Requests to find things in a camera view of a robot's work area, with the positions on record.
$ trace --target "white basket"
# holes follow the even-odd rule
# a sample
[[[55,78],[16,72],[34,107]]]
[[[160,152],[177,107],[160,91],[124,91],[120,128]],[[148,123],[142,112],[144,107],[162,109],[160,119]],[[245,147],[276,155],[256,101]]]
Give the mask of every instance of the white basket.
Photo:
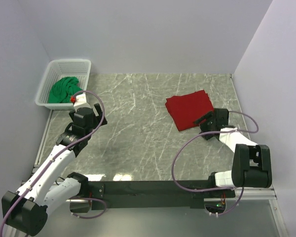
[[[77,77],[79,80],[78,86],[82,90],[86,90],[90,69],[91,61],[86,59],[60,59],[51,61],[39,86],[35,103],[51,110],[73,110],[74,106],[72,103],[49,104],[49,92],[52,86],[64,77]]]

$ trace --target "red towel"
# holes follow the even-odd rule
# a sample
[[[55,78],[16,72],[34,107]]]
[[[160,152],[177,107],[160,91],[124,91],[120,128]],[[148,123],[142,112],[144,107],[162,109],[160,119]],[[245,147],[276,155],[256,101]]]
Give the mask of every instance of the red towel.
[[[193,122],[214,111],[211,100],[204,90],[183,96],[167,98],[166,108],[174,120],[178,131],[198,126]]]

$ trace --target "green cloth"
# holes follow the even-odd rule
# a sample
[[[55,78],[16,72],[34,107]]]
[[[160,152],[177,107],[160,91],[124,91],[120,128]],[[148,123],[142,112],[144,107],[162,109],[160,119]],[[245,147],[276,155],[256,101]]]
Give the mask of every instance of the green cloth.
[[[70,97],[82,89],[76,77],[65,77],[56,82],[49,92],[48,103],[70,103]]]

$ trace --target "gray marble surface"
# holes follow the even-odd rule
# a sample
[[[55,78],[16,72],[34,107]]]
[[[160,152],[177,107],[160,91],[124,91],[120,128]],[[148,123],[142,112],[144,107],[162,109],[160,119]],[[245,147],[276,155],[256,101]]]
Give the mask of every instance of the gray marble surface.
[[[108,124],[91,138],[63,172],[94,175],[95,180],[170,180],[179,148],[197,135],[198,127],[178,132],[165,107],[166,98],[204,89],[214,107],[239,111],[230,75],[106,74],[92,75],[88,90],[105,105]],[[91,96],[89,101],[95,103]],[[53,111],[41,153],[42,163],[70,122],[68,111]],[[245,128],[243,117],[229,124]],[[175,167],[177,179],[207,179],[213,171],[230,170],[233,153],[216,139],[198,138],[187,146]]]

